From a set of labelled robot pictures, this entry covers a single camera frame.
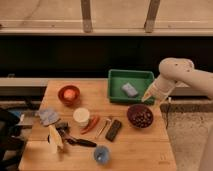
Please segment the green plastic bin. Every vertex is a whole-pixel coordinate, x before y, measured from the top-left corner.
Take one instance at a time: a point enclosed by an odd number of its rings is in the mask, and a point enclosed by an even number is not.
[[[108,74],[108,98],[112,103],[141,103],[141,98],[149,85],[154,81],[151,71],[111,69]],[[121,87],[130,83],[139,93],[137,97],[128,97]],[[149,98],[144,104],[154,104],[154,98]]]

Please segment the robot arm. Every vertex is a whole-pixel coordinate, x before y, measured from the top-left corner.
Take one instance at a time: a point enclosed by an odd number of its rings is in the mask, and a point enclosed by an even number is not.
[[[183,82],[213,99],[213,73],[194,69],[189,59],[165,58],[159,64],[160,75],[149,86],[142,101],[153,96],[159,102],[165,100],[174,88]]]

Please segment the red bowl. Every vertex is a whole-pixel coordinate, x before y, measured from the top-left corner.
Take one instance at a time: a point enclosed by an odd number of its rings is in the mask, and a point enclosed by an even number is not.
[[[67,90],[72,90],[75,93],[75,96],[71,99],[65,98],[64,97],[64,93]],[[74,85],[67,85],[62,87],[59,91],[58,91],[58,98],[59,100],[66,106],[71,106],[73,103],[75,103],[75,101],[79,98],[80,95],[80,90],[78,87],[74,86]]]
[[[137,128],[146,128],[153,122],[152,111],[144,104],[134,104],[128,108],[127,118]]]

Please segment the orange bowl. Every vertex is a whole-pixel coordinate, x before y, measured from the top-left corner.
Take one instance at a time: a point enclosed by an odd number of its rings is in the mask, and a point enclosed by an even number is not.
[[[79,98],[79,95],[80,90],[74,85],[64,86],[58,91],[59,100],[66,106],[71,106],[73,103],[75,103],[75,101]]]

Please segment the red pepper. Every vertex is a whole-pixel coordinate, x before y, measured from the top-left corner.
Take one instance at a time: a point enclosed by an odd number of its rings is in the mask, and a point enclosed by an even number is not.
[[[87,132],[92,130],[97,125],[99,120],[100,120],[100,116],[94,115],[93,118],[90,120],[89,124],[86,126],[86,128],[81,130],[81,134],[86,134]]]

